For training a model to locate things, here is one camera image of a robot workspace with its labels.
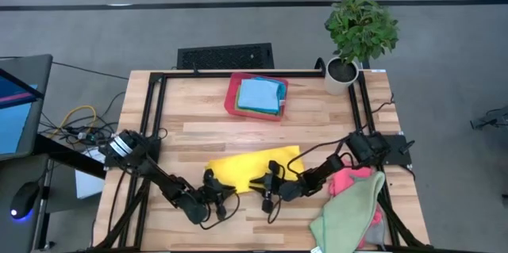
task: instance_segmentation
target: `white paper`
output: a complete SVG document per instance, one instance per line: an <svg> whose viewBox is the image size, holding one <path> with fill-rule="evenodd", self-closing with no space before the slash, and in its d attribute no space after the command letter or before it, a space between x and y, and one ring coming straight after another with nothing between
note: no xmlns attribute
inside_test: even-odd
<svg viewBox="0 0 508 253"><path fill-rule="evenodd" d="M85 156L91 157L92 159L104 163L106 158L103 154L99 153L98 148L89 148L89 151L82 153ZM89 174L85 174L82 171L75 171L76 176L76 197L83 199L94 194L102 192L104 188L104 180L101 178L94 177Z"/></svg>

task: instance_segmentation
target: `potted plant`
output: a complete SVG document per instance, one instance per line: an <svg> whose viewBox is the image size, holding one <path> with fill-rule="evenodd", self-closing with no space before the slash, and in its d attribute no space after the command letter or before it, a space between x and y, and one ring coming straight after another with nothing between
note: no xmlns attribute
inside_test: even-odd
<svg viewBox="0 0 508 253"><path fill-rule="evenodd" d="M333 4L334 11L325 22L337 50L326 64L325 88L330 94L341 94L358 77L360 62L377 59L395 48L397 21L376 2L342 0Z"/></svg>

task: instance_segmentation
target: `green towel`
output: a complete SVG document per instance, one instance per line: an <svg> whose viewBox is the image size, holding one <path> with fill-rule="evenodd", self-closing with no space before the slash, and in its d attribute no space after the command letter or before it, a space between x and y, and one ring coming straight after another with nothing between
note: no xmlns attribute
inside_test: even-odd
<svg viewBox="0 0 508 253"><path fill-rule="evenodd" d="M376 172L328 201L310 231L323 253L352 253L374 217L385 176Z"/></svg>

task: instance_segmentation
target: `yellow cloth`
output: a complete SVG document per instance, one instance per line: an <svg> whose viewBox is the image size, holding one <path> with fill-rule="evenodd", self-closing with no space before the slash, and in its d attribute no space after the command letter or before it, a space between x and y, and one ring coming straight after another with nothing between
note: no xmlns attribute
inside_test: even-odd
<svg viewBox="0 0 508 253"><path fill-rule="evenodd" d="M224 185L235 186L237 193L251 191L248 187L250 180L260 178L269 172L268 163L274 160L286 169L286 180L296 180L296 174L287 169L287 163L297 155L300 155L299 146L288 146L270 150L257 151L234 155L223 159L211 160L206 169L212 169L214 176ZM291 164L291 169L297 173L304 171L301 159Z"/></svg>

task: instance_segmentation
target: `wooden tabletop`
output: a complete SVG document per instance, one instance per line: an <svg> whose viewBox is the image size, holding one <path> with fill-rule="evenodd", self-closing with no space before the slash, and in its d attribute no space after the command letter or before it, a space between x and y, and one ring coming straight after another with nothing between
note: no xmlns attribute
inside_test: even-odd
<svg viewBox="0 0 508 253"><path fill-rule="evenodd" d="M372 109L390 101L387 74L365 71ZM139 130L150 71L133 71L125 94L119 130ZM162 141L159 165L168 173L180 175L193 186L202 184L204 166L210 159L229 155L299 145L301 151L339 139L355 130L348 94L326 93L321 78L291 78L287 107L281 122L261 121L228 115L224 98L229 79L169 79L164 99L161 127L169 131ZM362 123L365 123L360 91L357 90ZM153 121L156 96L152 102ZM385 134L399 132L394 105L387 105L374 114L376 129ZM306 168L324 162L335 146L319 148L303 157ZM409 230L422 242L429 239L421 214L420 203L412 176L396 166L385 167L395 212ZM106 235L114 192L121 171L111 170L98 209L94 242ZM123 212L129 177L121 184L115 207L115 221ZM159 189L150 189L142 250L309 250L315 241L309 223L329 200L326 190L312 197L283 202L279 217L267 223L261 211L258 193L241 194L240 209L230 220L203 231L193 225L181 209L174 209ZM225 206L231 213L237 204L230 198ZM128 245L133 244L135 223L131 222Z"/></svg>

